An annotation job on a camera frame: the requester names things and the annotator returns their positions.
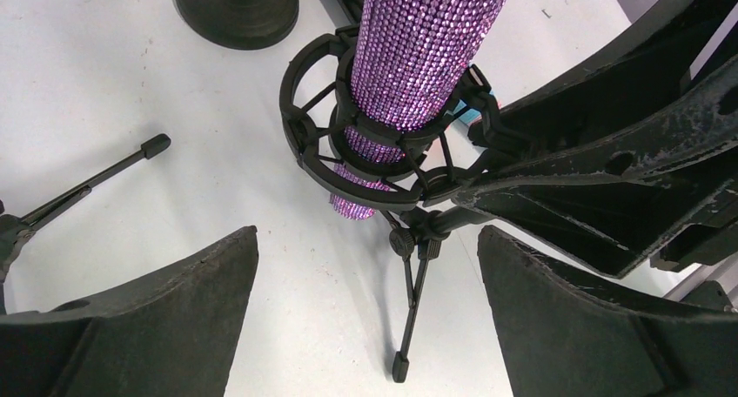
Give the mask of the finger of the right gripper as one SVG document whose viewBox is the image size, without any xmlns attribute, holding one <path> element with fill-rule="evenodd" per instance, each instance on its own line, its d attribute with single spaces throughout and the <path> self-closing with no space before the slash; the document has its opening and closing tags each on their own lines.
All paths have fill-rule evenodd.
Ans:
<svg viewBox="0 0 738 397">
<path fill-rule="evenodd" d="M 646 259 L 666 271 L 725 259 L 737 250 L 736 59 L 638 124 L 485 175 L 455 202 L 617 279 Z"/>
<path fill-rule="evenodd" d="M 691 68 L 737 0 L 657 0 L 609 44 L 503 107 L 504 127 L 554 146 L 560 138 L 595 140 L 635 124 L 696 86 Z"/>
</svg>

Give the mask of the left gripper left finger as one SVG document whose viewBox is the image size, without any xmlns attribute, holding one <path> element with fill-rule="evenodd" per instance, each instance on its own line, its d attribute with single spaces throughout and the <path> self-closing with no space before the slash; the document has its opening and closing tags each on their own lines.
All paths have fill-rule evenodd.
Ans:
<svg viewBox="0 0 738 397">
<path fill-rule="evenodd" d="M 221 396 L 258 268 L 246 226 L 120 286 L 1 318 L 4 396 Z"/>
</svg>

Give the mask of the purple glitter microphone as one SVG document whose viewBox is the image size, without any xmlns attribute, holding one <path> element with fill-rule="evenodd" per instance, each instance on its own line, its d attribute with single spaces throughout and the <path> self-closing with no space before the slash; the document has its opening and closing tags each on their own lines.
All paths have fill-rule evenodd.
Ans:
<svg viewBox="0 0 738 397">
<path fill-rule="evenodd" d="M 345 181 L 387 191 L 389 171 L 413 172 L 449 100 L 507 0 L 365 0 L 337 82 L 332 137 Z"/>
</svg>

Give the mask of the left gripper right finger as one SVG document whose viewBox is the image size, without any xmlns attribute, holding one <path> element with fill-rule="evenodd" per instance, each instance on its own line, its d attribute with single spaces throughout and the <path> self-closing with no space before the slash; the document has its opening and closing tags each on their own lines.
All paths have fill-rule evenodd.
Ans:
<svg viewBox="0 0 738 397">
<path fill-rule="evenodd" d="M 514 395 L 736 395 L 735 313 L 620 286 L 492 225 L 478 258 Z"/>
</svg>

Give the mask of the black shock mount tripod stand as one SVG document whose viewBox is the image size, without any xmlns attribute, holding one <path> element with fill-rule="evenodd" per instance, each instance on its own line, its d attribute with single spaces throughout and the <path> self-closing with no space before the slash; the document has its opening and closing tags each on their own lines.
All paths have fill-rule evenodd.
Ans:
<svg viewBox="0 0 738 397">
<path fill-rule="evenodd" d="M 439 114 L 418 131 L 401 132 L 371 120 L 354 103 L 350 81 L 359 28 L 356 25 L 310 42 L 289 63 L 279 92 L 279 109 L 288 145 L 299 167 L 339 199 L 379 211 L 390 224 L 389 243 L 401 257 L 408 314 L 392 379 L 406 380 L 413 331 L 428 267 L 452 230 L 479 224 L 485 217 L 458 206 L 445 212 L 428 206 L 451 199 L 485 170 L 491 156 L 461 168 L 453 163 L 446 129 L 469 110 L 484 124 L 500 109 L 490 84 L 472 64 L 457 81 Z M 305 105 L 294 103 L 304 75 L 321 59 L 335 57 L 336 77 Z"/>
</svg>

